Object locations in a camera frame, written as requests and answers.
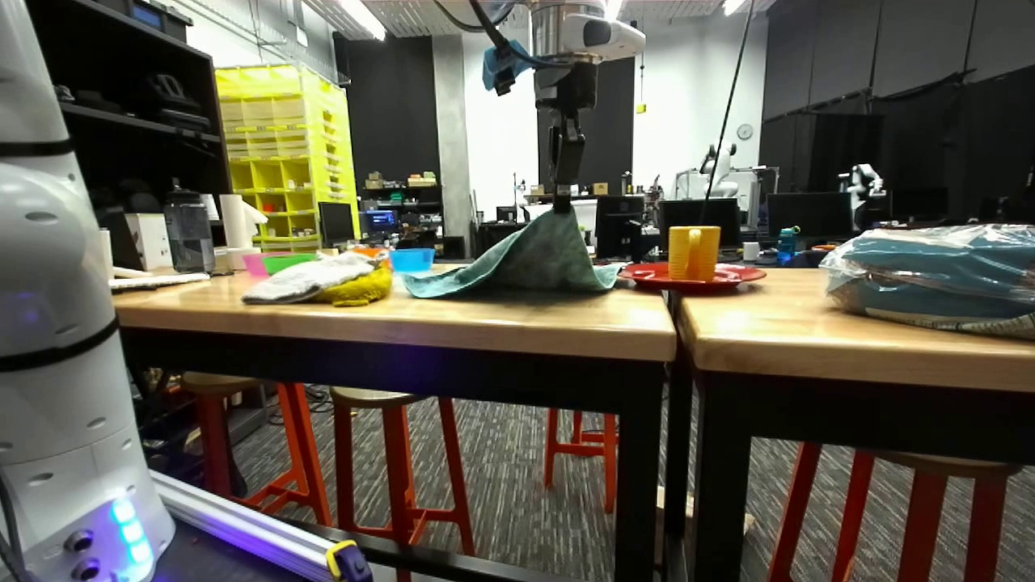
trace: gray carpet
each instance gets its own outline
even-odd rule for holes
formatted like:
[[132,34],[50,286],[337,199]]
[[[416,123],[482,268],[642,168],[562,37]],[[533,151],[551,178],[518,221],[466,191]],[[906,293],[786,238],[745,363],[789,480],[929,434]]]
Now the gray carpet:
[[[547,411],[456,401],[462,464],[469,480],[469,507],[478,557],[540,569],[562,579],[613,579],[613,517],[602,513],[602,464],[600,460],[561,460],[554,493],[544,488],[544,436]],[[315,393],[315,427],[322,441],[324,474],[333,497],[333,434],[331,411],[322,393]],[[355,413],[355,513],[360,522],[385,523],[385,455],[383,427],[374,411]],[[416,501],[449,505],[444,441],[434,401],[411,405],[411,448],[416,464]],[[267,483],[285,468],[285,444],[271,425],[250,436],[237,460],[250,483]],[[747,582],[768,579],[768,564],[782,522],[782,496],[796,444],[757,441],[750,455],[750,497],[747,510],[757,517],[755,533],[745,541]],[[839,541],[839,522],[844,505],[851,449],[829,448],[812,488],[806,533],[799,542],[796,579],[829,579]],[[1005,526],[999,548],[999,579],[1035,579],[1035,473],[1022,473],[1008,485]],[[854,579],[892,579],[904,510],[910,496],[910,473],[877,464],[860,553]],[[952,483],[935,576],[965,579],[965,548],[972,523],[972,485]],[[460,551],[453,526],[432,526],[425,548]]]

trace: chair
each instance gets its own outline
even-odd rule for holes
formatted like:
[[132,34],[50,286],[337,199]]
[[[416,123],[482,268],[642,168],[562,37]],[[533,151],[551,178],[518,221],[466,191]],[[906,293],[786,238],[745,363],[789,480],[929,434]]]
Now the chair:
[[[449,399],[438,399],[449,467],[453,507],[416,507],[407,405],[420,401],[405,393],[365,393],[333,388],[333,449],[337,449],[337,510],[342,531],[391,538],[395,542],[413,548],[432,522],[449,522],[460,531],[462,553],[475,553],[473,517],[466,507],[462,455],[456,436],[456,413]],[[387,460],[387,505],[391,523],[368,526],[355,523],[355,468],[353,468],[353,411],[383,411],[385,460]]]
[[554,455],[602,455],[605,460],[605,513],[615,513],[618,497],[618,417],[605,413],[602,434],[584,429],[584,413],[572,413],[568,441],[561,441],[561,411],[551,408],[547,417],[547,468],[544,488],[554,488]]
[[[256,393],[260,382],[239,374],[187,373],[180,385],[187,396],[197,399],[194,411],[203,448],[203,485],[222,497],[233,497],[233,448],[228,429],[228,401],[233,396]],[[287,468],[260,493],[237,501],[269,513],[295,501],[309,505],[318,523],[331,523],[322,454],[300,382],[280,385],[280,411],[285,417]]]
[[[786,496],[782,531],[781,531],[774,566],[770,566],[770,582],[789,582],[819,455],[823,455],[819,444],[806,444],[799,449],[796,474]],[[968,541],[968,582],[994,582],[995,559],[999,559],[1005,480],[1016,474],[1018,467],[952,460],[952,455],[863,454],[863,449],[857,449],[851,464],[851,483],[849,483],[849,501],[844,501],[833,579],[840,582],[851,576],[877,460],[912,468],[899,579],[904,582],[929,579],[933,559],[935,559],[946,485],[949,480],[972,480],[974,507],[972,507],[972,541]]]

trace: wooden table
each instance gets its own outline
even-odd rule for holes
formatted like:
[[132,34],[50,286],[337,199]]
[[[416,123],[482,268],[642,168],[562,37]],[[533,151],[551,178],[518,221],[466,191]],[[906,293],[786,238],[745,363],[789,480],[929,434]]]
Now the wooden table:
[[1035,346],[834,312],[823,271],[687,298],[698,388],[696,579],[740,576],[750,436],[1035,464]]
[[646,531],[653,531],[664,365],[677,355],[677,329],[659,298],[494,292],[466,302],[395,293],[371,308],[250,308],[239,302],[247,289],[250,277],[237,275],[120,293],[125,360],[621,413],[615,579],[653,576]]

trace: white robot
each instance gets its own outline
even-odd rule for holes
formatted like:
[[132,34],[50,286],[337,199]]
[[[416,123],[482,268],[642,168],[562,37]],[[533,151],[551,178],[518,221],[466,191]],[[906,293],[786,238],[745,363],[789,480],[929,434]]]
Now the white robot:
[[[588,68],[642,53],[645,37],[605,20],[602,0],[529,8],[540,103],[562,119],[561,147],[578,147]],[[142,582],[172,538],[91,199],[34,20],[23,0],[0,0],[0,559],[16,582]]]

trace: light fixture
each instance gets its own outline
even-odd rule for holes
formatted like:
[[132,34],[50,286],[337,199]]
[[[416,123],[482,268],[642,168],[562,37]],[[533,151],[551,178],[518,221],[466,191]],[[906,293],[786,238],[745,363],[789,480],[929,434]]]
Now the light fixture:
[[387,30],[363,0],[337,0],[371,40],[385,42]]
[[731,13],[737,13],[740,8],[745,8],[745,0],[725,0],[725,5],[723,5],[723,13],[731,15]]
[[618,20],[626,0],[609,0],[605,20]]

